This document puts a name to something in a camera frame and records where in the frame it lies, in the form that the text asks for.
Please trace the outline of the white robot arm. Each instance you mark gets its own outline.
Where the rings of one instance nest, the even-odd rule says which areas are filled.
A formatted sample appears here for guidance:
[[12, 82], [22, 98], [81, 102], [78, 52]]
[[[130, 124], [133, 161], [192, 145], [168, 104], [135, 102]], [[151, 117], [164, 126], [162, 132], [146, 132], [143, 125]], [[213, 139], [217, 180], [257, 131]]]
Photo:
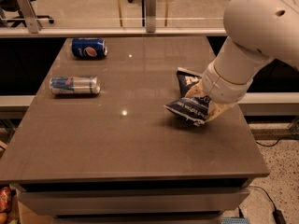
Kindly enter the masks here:
[[223, 15], [221, 52], [187, 95], [208, 98], [194, 123], [213, 120], [242, 99], [273, 60], [299, 67], [299, 0], [231, 0]]

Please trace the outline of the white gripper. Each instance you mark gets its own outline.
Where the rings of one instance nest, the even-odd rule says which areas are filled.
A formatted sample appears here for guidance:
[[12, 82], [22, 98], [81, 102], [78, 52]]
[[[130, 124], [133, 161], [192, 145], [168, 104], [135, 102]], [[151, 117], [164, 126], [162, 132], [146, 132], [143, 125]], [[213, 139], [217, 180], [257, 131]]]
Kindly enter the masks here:
[[251, 83], [252, 80], [245, 84], [226, 81], [216, 72], [214, 63], [210, 63], [202, 75], [202, 82], [191, 86], [185, 96], [203, 98], [208, 95], [211, 98], [212, 101], [206, 103], [206, 122], [210, 122], [234, 107], [244, 97]]

